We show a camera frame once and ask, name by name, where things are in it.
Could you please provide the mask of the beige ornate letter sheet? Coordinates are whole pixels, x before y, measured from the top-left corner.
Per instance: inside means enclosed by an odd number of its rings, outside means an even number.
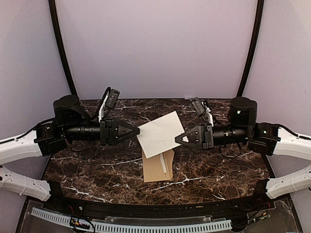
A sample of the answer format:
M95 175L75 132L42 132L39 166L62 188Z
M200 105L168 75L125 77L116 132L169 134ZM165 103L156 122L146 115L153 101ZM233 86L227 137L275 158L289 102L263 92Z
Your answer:
M162 165L163 172L164 172L164 174L166 174L167 173L167 168L166 168L166 163L165 163L165 158L164 158L163 153L160 154L160 162L161 162L161 165Z

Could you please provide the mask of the brown paper envelope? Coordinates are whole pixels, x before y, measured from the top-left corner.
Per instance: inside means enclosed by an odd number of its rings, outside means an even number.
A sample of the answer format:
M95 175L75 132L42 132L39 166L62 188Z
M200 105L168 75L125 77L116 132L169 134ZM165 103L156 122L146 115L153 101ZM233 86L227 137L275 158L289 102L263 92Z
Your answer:
M167 168L167 173L164 174L162 165L160 162L160 154L151 158L146 158L142 151L143 162L143 179L145 183L168 181L173 178L173 158L174 151L168 150L163 153Z

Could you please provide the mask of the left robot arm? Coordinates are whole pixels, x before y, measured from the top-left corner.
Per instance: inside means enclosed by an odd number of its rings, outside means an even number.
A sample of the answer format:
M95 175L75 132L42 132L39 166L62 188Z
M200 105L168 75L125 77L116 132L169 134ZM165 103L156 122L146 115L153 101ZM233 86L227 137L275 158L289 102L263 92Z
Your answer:
M73 141L99 141L102 146L114 146L139 135L140 129L117 118L108 118L103 110L114 108L118 98L116 90L110 90L101 101L94 116L80 105L77 95L67 95L54 101L54 118L38 123L21 135L4 139L0 143L1 189L48 201L57 211L69 207L61 186L55 181L36 180L17 174L5 164L30 157L54 155Z

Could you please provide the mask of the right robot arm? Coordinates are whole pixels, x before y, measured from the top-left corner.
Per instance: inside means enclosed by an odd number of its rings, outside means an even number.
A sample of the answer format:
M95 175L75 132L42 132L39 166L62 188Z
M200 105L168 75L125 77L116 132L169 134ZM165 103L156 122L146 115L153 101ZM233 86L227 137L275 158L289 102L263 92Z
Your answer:
M175 142L191 148L209 150L229 144L247 145L250 151L261 155L284 155L304 160L311 159L311 138L298 134L280 124L257 123L257 103L245 97L230 101L229 124L216 123L207 102L198 98L191 101L198 117L205 123L175 137ZM276 199L311 186L311 167L297 172L257 182L248 207L259 210L267 198Z

